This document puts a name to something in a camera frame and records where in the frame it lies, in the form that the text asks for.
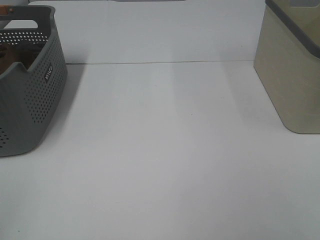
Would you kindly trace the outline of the brown towel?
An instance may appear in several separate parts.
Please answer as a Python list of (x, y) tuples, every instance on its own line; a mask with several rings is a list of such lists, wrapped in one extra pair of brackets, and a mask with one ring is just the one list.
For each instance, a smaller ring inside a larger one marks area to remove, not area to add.
[(28, 69), (35, 61), (44, 43), (20, 41), (18, 44), (0, 44), (0, 73), (3, 74), (13, 63), (20, 62)]

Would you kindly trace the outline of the grey perforated plastic basket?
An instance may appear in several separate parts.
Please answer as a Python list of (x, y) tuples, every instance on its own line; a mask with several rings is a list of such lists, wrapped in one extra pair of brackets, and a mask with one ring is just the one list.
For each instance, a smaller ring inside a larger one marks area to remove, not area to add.
[(45, 44), (26, 69), (14, 62), (0, 74), (0, 155), (33, 150), (41, 141), (61, 99), (68, 76), (55, 9), (45, 5), (3, 5), (2, 21), (34, 21), (36, 27), (4, 28), (0, 44)]

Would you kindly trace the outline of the beige plastic basket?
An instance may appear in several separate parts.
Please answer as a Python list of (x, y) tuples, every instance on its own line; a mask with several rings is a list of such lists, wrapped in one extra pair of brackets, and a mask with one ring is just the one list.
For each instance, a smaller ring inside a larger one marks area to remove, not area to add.
[(281, 122), (320, 132), (320, 2), (267, 0), (253, 67)]

